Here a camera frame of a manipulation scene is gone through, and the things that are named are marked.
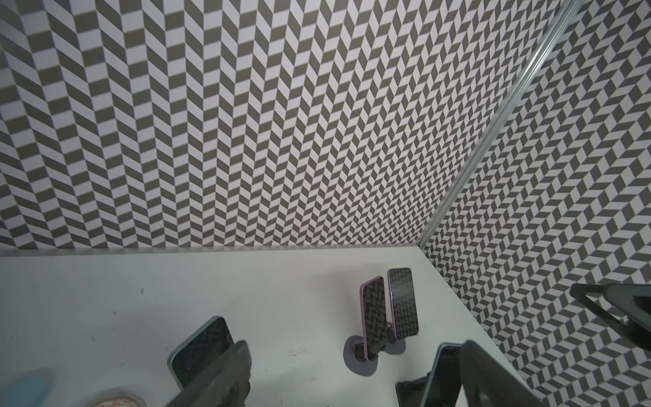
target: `light blue object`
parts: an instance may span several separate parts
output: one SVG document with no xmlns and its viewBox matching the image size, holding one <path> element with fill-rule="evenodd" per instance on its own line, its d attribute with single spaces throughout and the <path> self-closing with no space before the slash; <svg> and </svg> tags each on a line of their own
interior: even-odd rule
<svg viewBox="0 0 651 407">
<path fill-rule="evenodd" d="M 51 389 L 44 371 L 33 371 L 0 389 L 0 407 L 39 407 Z"/>
</svg>

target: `geometric patterned wallpaper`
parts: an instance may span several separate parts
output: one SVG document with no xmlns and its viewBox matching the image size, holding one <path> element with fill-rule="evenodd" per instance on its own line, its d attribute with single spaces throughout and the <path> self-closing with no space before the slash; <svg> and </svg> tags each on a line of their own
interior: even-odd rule
<svg viewBox="0 0 651 407">
<path fill-rule="evenodd" d="M 0 247 L 416 241 L 559 0 L 3 0 Z"/>
<path fill-rule="evenodd" d="M 651 283 L 648 1 L 584 5 L 426 252 L 550 406 L 651 406 L 651 352 L 569 295 Z"/>
</svg>

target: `gray circular base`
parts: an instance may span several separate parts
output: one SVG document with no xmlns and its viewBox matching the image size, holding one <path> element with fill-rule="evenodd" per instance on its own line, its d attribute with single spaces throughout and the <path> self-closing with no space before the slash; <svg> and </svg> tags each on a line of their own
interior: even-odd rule
<svg viewBox="0 0 651 407">
<path fill-rule="evenodd" d="M 395 343 L 387 343 L 383 351 L 389 355 L 402 355 L 407 349 L 407 342 L 404 339 L 398 339 Z"/>
<path fill-rule="evenodd" d="M 353 335 L 346 339 L 346 344 L 344 344 L 344 363 L 351 372 L 356 373 L 359 376 L 368 377 L 377 370 L 379 358 L 364 362 L 357 360 L 355 357 L 355 343 L 360 343 L 361 341 L 363 341 L 363 338 L 359 335 Z"/>
</svg>

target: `checkered wall panel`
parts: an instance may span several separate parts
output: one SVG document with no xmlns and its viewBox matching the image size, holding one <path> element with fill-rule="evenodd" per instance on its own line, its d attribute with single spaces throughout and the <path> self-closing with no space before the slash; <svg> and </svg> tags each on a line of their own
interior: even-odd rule
<svg viewBox="0 0 651 407">
<path fill-rule="evenodd" d="M 558 0 L 3 0 L 0 246 L 413 242 Z"/>
<path fill-rule="evenodd" d="M 651 406 L 651 353 L 569 295 L 651 283 L 650 29 L 588 2 L 427 249 L 550 406 Z"/>
</svg>

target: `white table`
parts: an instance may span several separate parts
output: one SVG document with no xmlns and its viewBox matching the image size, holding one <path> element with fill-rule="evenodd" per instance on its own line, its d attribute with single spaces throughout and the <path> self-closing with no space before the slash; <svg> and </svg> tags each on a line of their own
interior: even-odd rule
<svg viewBox="0 0 651 407">
<path fill-rule="evenodd" d="M 342 349 L 361 334 L 359 286 L 397 267 L 420 334 L 355 375 Z M 179 392 L 167 358 L 214 315 L 249 344 L 250 406 L 397 407 L 395 383 L 424 376 L 443 341 L 472 339 L 517 375 L 417 247 L 388 247 L 0 258 L 0 384 L 50 368 L 46 406 L 116 389 L 164 406 Z"/>
</svg>

